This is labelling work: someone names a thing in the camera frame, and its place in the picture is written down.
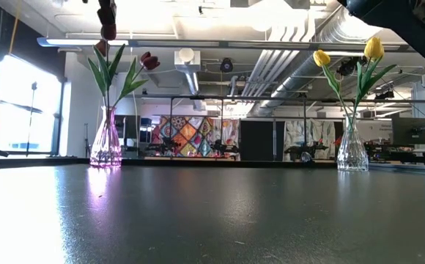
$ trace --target workbench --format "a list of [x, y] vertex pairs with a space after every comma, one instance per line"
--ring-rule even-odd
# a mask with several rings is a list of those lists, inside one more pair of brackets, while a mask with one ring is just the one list
[[0, 169], [0, 263], [425, 263], [425, 175]]

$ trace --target dark table surface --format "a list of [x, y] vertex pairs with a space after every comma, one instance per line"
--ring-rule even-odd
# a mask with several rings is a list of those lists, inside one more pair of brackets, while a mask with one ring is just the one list
[[425, 175], [0, 169], [0, 263], [425, 263]]

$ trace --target patterned wall art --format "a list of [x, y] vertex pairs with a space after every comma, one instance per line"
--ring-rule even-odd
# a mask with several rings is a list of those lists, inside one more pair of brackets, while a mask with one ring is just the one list
[[[221, 120], [210, 117], [160, 117], [160, 124], [152, 131], [152, 143], [162, 143], [169, 137], [180, 144], [176, 156], [186, 157], [188, 153], [198, 153], [202, 157], [214, 155], [211, 144], [221, 137]], [[239, 120], [223, 120], [223, 142], [238, 146]]]
[[[304, 142], [303, 121], [286, 121], [284, 126], [284, 150], [291, 146], [301, 146]], [[326, 150], [317, 150], [316, 159], [329, 159], [335, 156], [335, 124], [328, 121], [307, 120], [307, 144], [322, 142], [328, 147]], [[290, 161], [289, 154], [283, 155], [283, 161]]]
[[[212, 140], [215, 141], [221, 138], [221, 120], [214, 119], [213, 125]], [[239, 120], [222, 120], [222, 144], [239, 145], [239, 125]]]

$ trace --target clear glass vase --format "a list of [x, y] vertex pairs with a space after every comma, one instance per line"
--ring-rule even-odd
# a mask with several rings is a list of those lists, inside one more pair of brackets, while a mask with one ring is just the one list
[[356, 126], [356, 117], [346, 116], [346, 128], [341, 144], [339, 145], [338, 158], [336, 159], [340, 171], [369, 171], [369, 158], [366, 148], [359, 136]]
[[90, 165], [114, 168], [122, 165], [122, 149], [115, 128], [115, 108], [102, 107], [103, 118], [90, 153]]

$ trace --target bright window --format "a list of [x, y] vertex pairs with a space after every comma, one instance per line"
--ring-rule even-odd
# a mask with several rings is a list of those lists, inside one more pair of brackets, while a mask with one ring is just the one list
[[[32, 84], [34, 94], [32, 126]], [[0, 62], [0, 150], [49, 153], [55, 137], [61, 83], [57, 77], [13, 56]]]

